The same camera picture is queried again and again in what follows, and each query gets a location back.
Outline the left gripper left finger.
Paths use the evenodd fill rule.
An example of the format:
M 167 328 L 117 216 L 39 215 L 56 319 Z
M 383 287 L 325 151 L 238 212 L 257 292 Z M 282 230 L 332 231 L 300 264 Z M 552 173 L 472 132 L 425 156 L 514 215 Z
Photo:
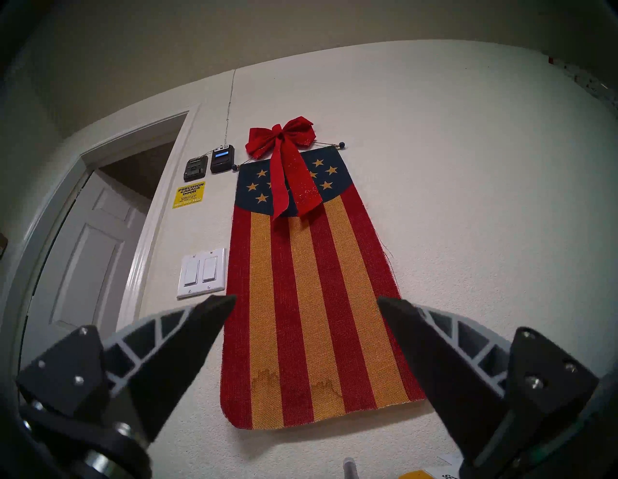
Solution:
M 236 295 L 149 315 L 102 341 L 82 326 L 32 360 L 16 377 L 34 414 L 97 428 L 125 423 L 153 442 L 202 369 Z

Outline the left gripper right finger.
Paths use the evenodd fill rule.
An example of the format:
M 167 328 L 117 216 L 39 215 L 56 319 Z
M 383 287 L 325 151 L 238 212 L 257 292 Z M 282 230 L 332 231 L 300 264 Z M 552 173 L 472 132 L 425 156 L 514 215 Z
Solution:
M 542 333 L 512 341 L 457 315 L 377 300 L 463 460 L 460 478 L 584 478 L 598 461 L 599 379 Z

